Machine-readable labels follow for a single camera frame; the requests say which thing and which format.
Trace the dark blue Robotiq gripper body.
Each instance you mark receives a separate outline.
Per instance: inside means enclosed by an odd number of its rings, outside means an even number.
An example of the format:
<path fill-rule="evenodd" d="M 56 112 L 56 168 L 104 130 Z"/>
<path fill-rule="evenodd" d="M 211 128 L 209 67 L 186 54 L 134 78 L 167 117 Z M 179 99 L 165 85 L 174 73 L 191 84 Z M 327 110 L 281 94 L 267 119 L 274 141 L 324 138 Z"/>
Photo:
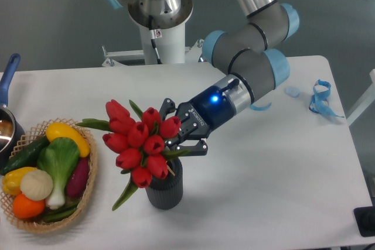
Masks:
<path fill-rule="evenodd" d="M 181 103 L 177 107 L 176 116 L 181 120 L 179 140 L 198 140 L 208 137 L 234 117 L 234 106 L 223 94 L 223 90 L 213 85 Z"/>

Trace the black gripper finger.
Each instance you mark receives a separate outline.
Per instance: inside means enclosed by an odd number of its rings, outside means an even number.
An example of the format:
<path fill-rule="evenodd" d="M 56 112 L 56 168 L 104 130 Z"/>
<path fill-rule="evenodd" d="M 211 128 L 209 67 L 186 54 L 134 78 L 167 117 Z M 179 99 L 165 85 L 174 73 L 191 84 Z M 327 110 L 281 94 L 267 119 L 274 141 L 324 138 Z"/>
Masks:
<path fill-rule="evenodd" d="M 170 114 L 174 116 L 175 112 L 176 112 L 175 102 L 171 98 L 165 98 L 159 110 L 161 120 L 165 120 Z"/>
<path fill-rule="evenodd" d="M 204 156 L 208 151 L 208 145 L 204 139 L 199 140 L 194 145 L 187 146 L 167 141 L 167 147 L 172 156 Z"/>

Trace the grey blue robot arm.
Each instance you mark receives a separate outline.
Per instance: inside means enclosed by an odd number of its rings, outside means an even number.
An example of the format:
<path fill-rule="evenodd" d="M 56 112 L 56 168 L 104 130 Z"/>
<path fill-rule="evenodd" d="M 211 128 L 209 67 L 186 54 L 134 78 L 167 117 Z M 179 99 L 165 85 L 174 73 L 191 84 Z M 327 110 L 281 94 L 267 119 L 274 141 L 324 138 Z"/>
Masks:
<path fill-rule="evenodd" d="M 192 0 L 107 0 L 117 9 L 126 7 L 141 34 L 146 64 L 185 61 L 185 23 Z M 229 34 L 210 33 L 202 56 L 224 73 L 224 78 L 190 101 L 174 105 L 165 100 L 163 117 L 175 113 L 180 132 L 166 142 L 165 157 L 205 155 L 205 139 L 212 131 L 276 89 L 290 74 L 286 57 L 275 46 L 299 27 L 297 11 L 278 0 L 238 0 L 247 24 Z"/>

